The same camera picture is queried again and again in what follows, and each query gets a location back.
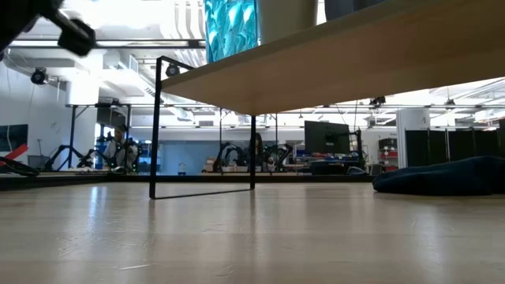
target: wooden tabletop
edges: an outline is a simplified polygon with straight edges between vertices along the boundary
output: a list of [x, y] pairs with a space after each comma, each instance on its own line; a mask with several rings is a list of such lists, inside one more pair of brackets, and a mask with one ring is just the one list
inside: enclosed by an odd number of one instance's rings
[[268, 114], [505, 76], [504, 0], [389, 0], [163, 82]]

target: white pillar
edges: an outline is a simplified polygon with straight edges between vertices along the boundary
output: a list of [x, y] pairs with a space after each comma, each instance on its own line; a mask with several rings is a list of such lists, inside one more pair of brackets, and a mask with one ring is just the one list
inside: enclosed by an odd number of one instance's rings
[[317, 24], [317, 0], [257, 0], [261, 44]]
[[427, 130], [430, 127], [429, 109], [403, 109], [396, 112], [396, 131], [398, 137], [398, 165], [408, 167], [406, 130]]
[[[69, 78], [69, 81], [66, 83], [66, 104], [85, 105], [95, 104], [99, 101], [101, 82], [96, 72], [103, 69], [103, 52], [90, 54], [82, 63], [90, 69], [90, 72]], [[83, 107], [77, 108], [77, 114], [82, 110], [84, 110]], [[86, 154], [89, 149], [95, 147], [97, 112], [96, 108], [89, 107], [76, 119], [73, 146], [81, 154]], [[75, 167], [78, 163], [77, 158], [74, 156], [73, 166]]]

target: ceiling duct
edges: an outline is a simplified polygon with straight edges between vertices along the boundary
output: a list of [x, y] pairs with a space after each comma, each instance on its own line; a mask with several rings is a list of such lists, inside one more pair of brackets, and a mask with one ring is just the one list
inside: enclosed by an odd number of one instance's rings
[[[142, 78], [142, 80], [146, 83], [146, 85], [144, 86], [144, 93], [149, 94], [151, 97], [154, 98], [156, 95], [155, 89], [144, 78]], [[165, 97], [166, 97], [166, 100], [161, 99], [161, 104], [194, 103], [194, 101], [192, 101], [192, 100], [183, 99], [183, 98], [176, 96], [176, 95], [166, 94]], [[188, 110], [180, 108], [180, 107], [173, 107], [173, 106], [169, 106], [169, 107], [167, 107], [167, 109], [172, 114], [177, 116], [177, 119], [179, 121], [195, 121], [195, 114], [191, 111], [188, 111]]]
[[493, 92], [496, 90], [499, 90], [501, 88], [505, 88], [505, 79], [500, 79], [497, 81], [494, 81], [490, 84], [486, 84], [482, 87], [473, 89], [472, 91], [467, 91], [467, 92], [462, 92], [457, 95], [452, 95], [450, 99], [466, 99], [469, 97], [473, 97], [475, 95], [481, 95], [487, 92]]

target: tan cylinder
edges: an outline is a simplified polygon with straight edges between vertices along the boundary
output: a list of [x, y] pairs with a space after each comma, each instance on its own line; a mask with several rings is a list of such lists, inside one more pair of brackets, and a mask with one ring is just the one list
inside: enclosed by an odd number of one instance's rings
[[315, 26], [317, 2], [318, 0], [257, 0], [261, 44]]

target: black object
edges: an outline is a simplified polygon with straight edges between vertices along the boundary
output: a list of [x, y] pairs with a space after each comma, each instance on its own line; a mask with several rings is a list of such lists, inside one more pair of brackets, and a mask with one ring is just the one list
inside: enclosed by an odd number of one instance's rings
[[[178, 197], [190, 197], [190, 196], [204, 196], [204, 195], [211, 195], [211, 194], [220, 194], [220, 193], [229, 193], [229, 192], [244, 192], [244, 191], [250, 191], [254, 190], [256, 187], [256, 168], [254, 166], [251, 167], [250, 170], [250, 176], [249, 176], [249, 181], [250, 181], [250, 186], [249, 189], [239, 189], [239, 190], [229, 190], [229, 191], [220, 191], [220, 192], [206, 192], [206, 193], [196, 193], [196, 194], [185, 194], [185, 195], [180, 195], [180, 196], [165, 196], [165, 197], [157, 197], [156, 196], [156, 182], [158, 181], [158, 178], [156, 177], [156, 161], [158, 160], [158, 146], [159, 146], [159, 109], [161, 105], [161, 89], [162, 89], [162, 84], [161, 84], [161, 68], [163, 62], [169, 62], [169, 63], [174, 63], [178, 64], [178, 66], [182, 68], [186, 68], [187, 70], [194, 69], [191, 66], [188, 66], [186, 64], [180, 63], [172, 58], [168, 58], [166, 56], [162, 56], [156, 59], [156, 80], [155, 80], [155, 105], [154, 105], [154, 115], [153, 115], [153, 124], [152, 124], [152, 150], [151, 150], [151, 174], [149, 176], [149, 198], [152, 200], [160, 200], [160, 199], [172, 199], [172, 198], [178, 198]], [[251, 143], [255, 141], [256, 139], [256, 116], [251, 117]], [[255, 151], [254, 147], [250, 147], [250, 155], [251, 155], [251, 163], [254, 164], [255, 162]]]
[[77, 168], [93, 167], [93, 159], [92, 159], [93, 154], [97, 154], [100, 158], [102, 158], [111, 169], [115, 168], [116, 164], [113, 161], [115, 161], [116, 155], [112, 159], [107, 158], [102, 152], [95, 149], [89, 150], [85, 156], [80, 158], [80, 161], [77, 164]]
[[95, 31], [84, 22], [66, 18], [59, 8], [63, 0], [4, 0], [0, 17], [0, 53], [22, 32], [29, 32], [40, 16], [56, 24], [62, 34], [58, 44], [85, 56], [95, 46]]
[[43, 168], [50, 159], [51, 157], [43, 155], [28, 155], [28, 165], [34, 169], [40, 169]]
[[[226, 150], [225, 157], [223, 159], [223, 152]], [[237, 165], [238, 166], [247, 166], [247, 155], [245, 152], [242, 150], [242, 148], [238, 147], [237, 145], [231, 143], [231, 142], [226, 142], [225, 144], [221, 144], [221, 148], [219, 149], [219, 153], [217, 155], [217, 158], [215, 159], [214, 163], [212, 164], [212, 171], [214, 173], [219, 173], [223, 172], [223, 167], [228, 166], [228, 158], [230, 157], [230, 154], [232, 151], [236, 151], [238, 158], [237, 158]]]
[[370, 166], [370, 175], [376, 177], [383, 173], [383, 165], [374, 164]]
[[449, 162], [447, 153], [447, 133], [445, 131], [430, 131], [428, 137], [428, 164], [435, 165]]
[[328, 21], [364, 9], [385, 0], [325, 0], [324, 7]]
[[505, 159], [476, 157], [434, 166], [409, 167], [381, 174], [378, 192], [424, 196], [479, 196], [505, 193]]
[[498, 131], [475, 131], [476, 156], [500, 157]]
[[43, 67], [36, 68], [35, 72], [32, 74], [30, 78], [33, 84], [37, 84], [39, 86], [44, 86], [49, 82], [49, 76], [46, 73], [46, 69]]
[[375, 107], [380, 107], [381, 105], [386, 103], [386, 97], [376, 97], [373, 99], [370, 99], [370, 106], [375, 106]]
[[312, 176], [324, 175], [344, 175], [347, 172], [347, 167], [343, 164], [335, 162], [314, 162], [310, 163], [310, 173]]
[[380, 150], [398, 149], [398, 140], [396, 138], [387, 138], [379, 140]]
[[168, 65], [168, 67], [166, 68], [166, 72], [165, 72], [167, 77], [177, 76], [180, 73], [181, 73], [181, 69], [179, 68], [179, 66], [172, 64], [172, 63], [170, 63]]
[[499, 152], [502, 158], [505, 158], [505, 119], [499, 121]]
[[67, 160], [69, 161], [69, 168], [72, 167], [72, 151], [75, 151], [78, 153], [76, 149], [73, 148], [73, 134], [75, 133], [76, 129], [76, 111], [77, 111], [77, 106], [72, 106], [72, 120], [71, 120], [71, 126], [70, 126], [70, 146], [69, 146], [69, 157]]
[[305, 150], [311, 153], [349, 154], [349, 126], [305, 121]]
[[274, 154], [277, 156], [277, 161], [275, 161], [275, 172], [284, 172], [286, 169], [284, 168], [284, 160], [293, 152], [293, 147], [289, 144], [280, 144], [265, 147], [264, 157], [267, 159], [272, 157]]
[[449, 132], [449, 158], [451, 162], [475, 157], [476, 150], [472, 129]]
[[113, 139], [114, 139], [114, 137], [112, 136], [112, 134], [110, 134], [110, 132], [108, 132], [107, 136], [100, 135], [100, 137], [98, 137], [96, 139], [96, 142], [97, 143], [111, 142]]
[[28, 125], [0, 126], [0, 151], [10, 152], [22, 144], [28, 144]]
[[65, 163], [67, 163], [67, 162], [69, 163], [69, 168], [72, 167], [71, 160], [72, 160], [73, 154], [75, 154], [77, 156], [77, 158], [83, 159], [84, 156], [78, 150], [76, 150], [72, 145], [60, 145], [60, 147], [58, 148], [56, 153], [54, 153], [54, 155], [51, 157], [51, 159], [49, 161], [47, 161], [47, 163], [44, 165], [43, 171], [47, 171], [47, 172], [55, 171], [55, 169], [53, 168], [54, 162], [56, 161], [56, 158], [59, 157], [60, 154], [66, 149], [69, 149], [69, 155], [67, 156], [65, 162], [63, 162], [60, 165], [60, 167], [58, 169], [56, 169], [56, 171], [60, 171], [63, 168], [63, 166], [65, 165]]
[[0, 162], [3, 162], [8, 172], [22, 175], [24, 177], [36, 177], [39, 175], [39, 171], [34, 168], [24, 165], [23, 163], [16, 162], [11, 159], [0, 157]]
[[406, 154], [408, 166], [428, 166], [428, 132], [429, 130], [405, 131]]
[[[444, 105], [446, 105], [446, 106], [455, 106], [455, 105], [456, 105], [456, 102], [455, 102], [453, 99], [448, 99], [448, 100], [444, 103]], [[454, 109], [454, 107], [446, 107], [445, 109], [446, 109], [446, 110], [453, 110], [453, 109]]]

